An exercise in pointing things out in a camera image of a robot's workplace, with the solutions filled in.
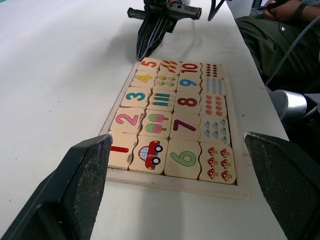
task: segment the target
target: wristwatch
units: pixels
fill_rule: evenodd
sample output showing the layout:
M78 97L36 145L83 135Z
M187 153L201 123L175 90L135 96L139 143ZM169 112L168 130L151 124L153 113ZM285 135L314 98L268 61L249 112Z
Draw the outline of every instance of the wristwatch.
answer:
M302 20L302 12L304 11L306 6L308 6L308 4L301 3L300 6L295 11L293 19L301 21Z

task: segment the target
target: wooden puzzle piece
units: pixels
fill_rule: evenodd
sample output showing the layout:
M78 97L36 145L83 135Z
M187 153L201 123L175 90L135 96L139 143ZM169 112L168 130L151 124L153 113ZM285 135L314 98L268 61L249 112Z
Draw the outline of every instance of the wooden puzzle piece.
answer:
M224 71L221 64L202 63L202 76L216 79L224 78Z
M200 93L201 79L197 75L181 74L178 79L177 91Z
M181 68L181 62L164 60L160 64L159 73L179 74L180 73L180 68Z
M132 161L132 151L137 144L137 135L110 131L112 145L109 154L108 167L113 169L128 170Z
M228 120L225 117L200 115L200 143L230 144Z
M225 82L222 79L202 76L201 88L203 94L216 94L223 97L226 95Z
M130 171L162 174L165 168L168 140L154 136L138 136Z
M197 179L201 167L199 155L201 148L196 141L171 139L164 165L164 174L167 176Z
M158 73L154 81L153 89L176 91L178 75L170 73Z
M159 70L159 66L162 63L161 59L145 57L140 65L138 66L137 70L147 71L156 73Z
M181 63L180 74L190 74L200 77L202 74L201 68L201 63L184 61Z
M119 108L115 114L110 130L128 134L138 134L140 123L145 115L143 108L128 107Z
M198 141L200 137L199 124L201 119L197 114L174 112L172 115L170 139Z
M171 112L174 110L176 93L174 91L165 91L153 89L149 99L148 110L158 110Z
M201 142L200 146L202 153L199 157L199 180L233 184L236 180L236 169L231 147L205 142Z
M133 107L145 109L148 105L148 99L151 91L148 88L128 87L121 102L121 107Z
M174 112L199 114L201 97L196 92L178 91L175 95Z
M137 71L130 85L132 87L151 89L155 85L156 77L156 72Z
M169 137L172 114L168 111L146 110L145 118L142 120L142 130L139 135Z
M200 94L200 96L200 115L227 116L226 100L223 96L215 94Z

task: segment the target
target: white table surface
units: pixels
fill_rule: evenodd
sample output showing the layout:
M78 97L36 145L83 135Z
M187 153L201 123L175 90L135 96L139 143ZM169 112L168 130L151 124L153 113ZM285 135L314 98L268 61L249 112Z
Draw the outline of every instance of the white table surface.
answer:
M154 57L227 66L241 137L287 139L254 61L224 4L207 22L183 19ZM0 3L0 236L68 149L98 135L134 62L143 0ZM93 240L286 239L243 144L249 200L107 181Z

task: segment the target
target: person's lap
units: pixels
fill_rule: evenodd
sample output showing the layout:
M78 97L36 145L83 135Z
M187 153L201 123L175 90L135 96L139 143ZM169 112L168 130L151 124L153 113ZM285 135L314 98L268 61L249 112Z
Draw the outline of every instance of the person's lap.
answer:
M248 46L263 81L274 72L303 26L280 23L257 17L240 17L237 26ZM269 87L303 92L320 76L320 44L317 36L308 31L295 46Z

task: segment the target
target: black cable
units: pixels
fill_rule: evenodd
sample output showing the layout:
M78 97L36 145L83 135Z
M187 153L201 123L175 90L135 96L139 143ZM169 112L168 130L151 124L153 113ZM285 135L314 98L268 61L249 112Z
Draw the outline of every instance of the black cable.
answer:
M208 21L210 22L214 16L216 15L216 13L218 12L218 10L220 9L220 7L222 6L222 4L224 4L225 0L221 0L218 5L216 6L216 0L211 0L211 8L210 8L210 13L208 16Z

